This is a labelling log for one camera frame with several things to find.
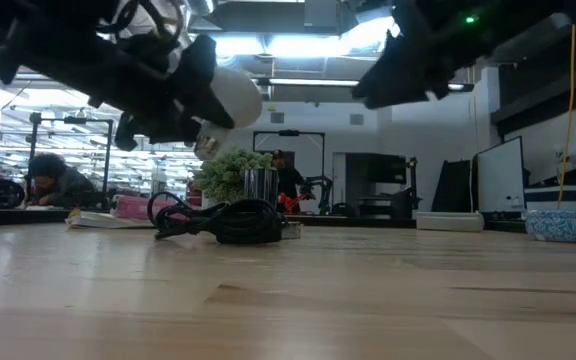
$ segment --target whiteboard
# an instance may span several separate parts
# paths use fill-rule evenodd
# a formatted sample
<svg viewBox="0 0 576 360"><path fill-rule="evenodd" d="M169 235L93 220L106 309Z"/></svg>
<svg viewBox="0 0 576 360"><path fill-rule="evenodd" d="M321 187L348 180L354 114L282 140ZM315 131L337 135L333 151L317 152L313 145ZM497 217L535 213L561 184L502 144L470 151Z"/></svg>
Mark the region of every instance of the whiteboard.
<svg viewBox="0 0 576 360"><path fill-rule="evenodd" d="M525 208L523 164L521 137L479 153L480 212L519 212Z"/></svg>

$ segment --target pink box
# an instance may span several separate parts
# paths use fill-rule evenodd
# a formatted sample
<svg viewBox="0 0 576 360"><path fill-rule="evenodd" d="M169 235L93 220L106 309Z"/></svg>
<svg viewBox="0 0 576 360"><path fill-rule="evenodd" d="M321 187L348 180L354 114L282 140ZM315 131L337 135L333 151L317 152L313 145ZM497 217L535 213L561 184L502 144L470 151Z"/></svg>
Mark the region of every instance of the pink box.
<svg viewBox="0 0 576 360"><path fill-rule="evenodd" d="M110 215L120 219L149 220L148 201L150 201L150 199L128 195L115 195L112 199ZM152 207L153 214L157 215L161 209L175 204L177 204L175 201L156 200ZM173 216L173 218L177 220L186 219L186 217L181 214L177 214Z"/></svg>

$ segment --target wood grain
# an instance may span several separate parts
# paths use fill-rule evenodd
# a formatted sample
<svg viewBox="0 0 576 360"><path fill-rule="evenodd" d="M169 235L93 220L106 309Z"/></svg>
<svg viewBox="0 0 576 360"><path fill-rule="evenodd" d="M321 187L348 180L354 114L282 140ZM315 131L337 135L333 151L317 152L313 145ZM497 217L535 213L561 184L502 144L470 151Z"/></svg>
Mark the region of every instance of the wood grain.
<svg viewBox="0 0 576 360"><path fill-rule="evenodd" d="M576 245L304 228L211 236L0 227L0 359L571 359Z"/></svg>

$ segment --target person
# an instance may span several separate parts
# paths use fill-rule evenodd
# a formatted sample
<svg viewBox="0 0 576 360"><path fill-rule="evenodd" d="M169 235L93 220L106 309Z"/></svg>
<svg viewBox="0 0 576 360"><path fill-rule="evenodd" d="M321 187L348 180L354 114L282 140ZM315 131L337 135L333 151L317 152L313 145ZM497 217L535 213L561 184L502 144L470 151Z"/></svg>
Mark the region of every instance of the person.
<svg viewBox="0 0 576 360"><path fill-rule="evenodd" d="M28 164L28 170L35 182L32 203L36 205L72 207L78 205L79 196L95 191L90 180L56 154L35 156Z"/></svg>
<svg viewBox="0 0 576 360"><path fill-rule="evenodd" d="M286 156L281 150L273 152L272 166L277 169L277 175L279 177L279 194L281 195L283 193L291 199L296 199L298 196L297 186L303 185L304 183L303 176L301 176L297 169L288 163ZM295 211L299 213L299 205L296 206Z"/></svg>

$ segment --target green plant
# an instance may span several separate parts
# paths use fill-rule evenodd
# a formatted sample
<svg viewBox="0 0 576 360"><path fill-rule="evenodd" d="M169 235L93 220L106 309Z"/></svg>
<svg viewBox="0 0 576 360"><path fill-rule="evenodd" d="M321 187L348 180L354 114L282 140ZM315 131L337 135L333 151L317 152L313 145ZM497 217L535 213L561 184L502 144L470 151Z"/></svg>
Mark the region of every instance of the green plant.
<svg viewBox="0 0 576 360"><path fill-rule="evenodd" d="M244 198L246 170L271 167L271 154L262 155L235 148L215 160L205 161L194 182L207 198L217 202L234 202Z"/></svg>

